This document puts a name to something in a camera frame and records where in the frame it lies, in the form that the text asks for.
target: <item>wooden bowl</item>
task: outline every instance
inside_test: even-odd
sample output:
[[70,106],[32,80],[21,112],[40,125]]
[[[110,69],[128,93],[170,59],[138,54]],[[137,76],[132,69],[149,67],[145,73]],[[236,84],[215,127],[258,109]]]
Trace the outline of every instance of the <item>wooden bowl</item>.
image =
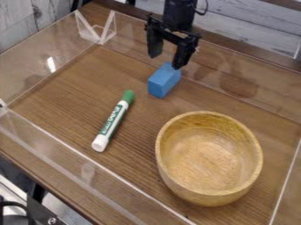
[[206,207],[241,198],[261,172],[256,136],[233,118],[189,112],[171,119],[155,143],[161,176],[174,193]]

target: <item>bowl rim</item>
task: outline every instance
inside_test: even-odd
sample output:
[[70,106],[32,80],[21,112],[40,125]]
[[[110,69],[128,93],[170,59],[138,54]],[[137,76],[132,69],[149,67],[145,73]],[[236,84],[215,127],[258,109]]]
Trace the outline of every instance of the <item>bowl rim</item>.
[[[244,131],[248,133],[250,139],[253,140],[254,142],[254,150],[257,152],[257,156],[258,156],[258,160],[257,160],[257,165],[256,165],[256,169],[253,171],[253,174],[252,176],[249,177],[249,179],[245,181],[245,183],[240,186],[236,186],[234,188],[231,189],[227,189],[227,190],[221,190],[221,191],[211,191],[211,190],[206,190],[206,191],[195,191],[195,190],[191,190],[189,189],[186,186],[182,185],[182,183],[179,183],[171,176],[170,176],[170,173],[169,173],[169,170],[167,170],[167,167],[165,165],[165,163],[162,162],[162,158],[161,158],[161,138],[162,138],[162,135],[163,133],[166,132],[167,128],[170,127],[170,125],[177,121],[177,120],[181,120],[182,118],[190,116],[190,115],[195,115],[195,114],[209,114],[209,115],[215,115],[215,116],[219,116],[219,117],[223,117],[226,118],[227,120],[231,120],[242,129]],[[222,196],[222,195],[230,195],[236,192],[241,192],[244,190],[246,190],[252,185],[253,183],[256,182],[257,180],[257,177],[260,175],[260,172],[262,170],[262,164],[264,164],[264,154],[262,154],[262,149],[261,149],[261,146],[260,146],[260,143],[258,143],[258,140],[257,140],[257,137],[254,136],[253,132],[249,130],[249,128],[236,119],[233,119],[231,117],[229,117],[227,115],[222,114],[222,113],[218,113],[218,112],[211,112],[211,111],[195,111],[195,112],[186,112],[178,116],[175,116],[174,118],[171,118],[169,120],[169,122],[163,125],[159,133],[158,133],[158,136],[157,136],[157,141],[155,141],[155,157],[157,157],[157,162],[158,162],[158,167],[161,165],[161,169],[163,170],[163,172],[166,173],[166,175],[169,175],[169,179],[177,184],[181,186],[181,188],[189,190],[190,192],[194,192],[195,194],[203,194],[203,195],[209,195],[209,196]]]

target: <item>white marker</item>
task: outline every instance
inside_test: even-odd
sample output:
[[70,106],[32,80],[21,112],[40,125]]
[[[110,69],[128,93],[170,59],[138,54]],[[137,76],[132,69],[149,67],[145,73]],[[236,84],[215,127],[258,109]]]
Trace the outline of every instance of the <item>white marker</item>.
[[99,151],[99,152],[104,151],[108,141],[111,139],[111,136],[114,134],[114,131],[116,130],[116,127],[120,124],[123,115],[127,112],[131,101],[134,100],[134,97],[135,97],[135,94],[132,91],[127,90],[123,93],[122,101],[115,106],[111,116],[107,119],[107,122],[92,142],[92,149],[95,151]]

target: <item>blue block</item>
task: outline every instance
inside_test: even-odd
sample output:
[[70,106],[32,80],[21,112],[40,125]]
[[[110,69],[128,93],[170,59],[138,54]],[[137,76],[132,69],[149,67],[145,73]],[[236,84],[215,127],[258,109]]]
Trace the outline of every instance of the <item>blue block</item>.
[[165,98],[174,85],[181,80],[181,71],[166,62],[149,79],[149,93],[157,98]]

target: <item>green marker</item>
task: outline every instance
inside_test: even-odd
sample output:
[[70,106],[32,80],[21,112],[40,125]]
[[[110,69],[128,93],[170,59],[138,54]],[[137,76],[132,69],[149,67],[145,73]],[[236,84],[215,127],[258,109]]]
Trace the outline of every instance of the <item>green marker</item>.
[[111,139],[111,136],[114,134],[114,131],[120,124],[123,115],[126,114],[128,106],[131,104],[131,101],[134,100],[134,97],[135,97],[135,94],[132,91],[127,90],[123,93],[122,101],[115,106],[111,116],[107,119],[107,122],[106,122],[96,138],[94,139],[92,149],[95,151],[99,151],[99,152],[104,151],[108,141]]

